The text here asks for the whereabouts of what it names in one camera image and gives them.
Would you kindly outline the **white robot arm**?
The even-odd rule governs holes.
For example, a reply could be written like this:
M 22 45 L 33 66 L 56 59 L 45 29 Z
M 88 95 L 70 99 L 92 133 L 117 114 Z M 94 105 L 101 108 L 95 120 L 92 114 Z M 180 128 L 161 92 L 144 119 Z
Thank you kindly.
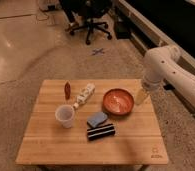
M 180 57 L 181 51 L 176 45 L 149 49 L 144 56 L 141 84 L 146 91 L 154 91 L 165 79 L 195 107 L 195 75 L 177 64 Z

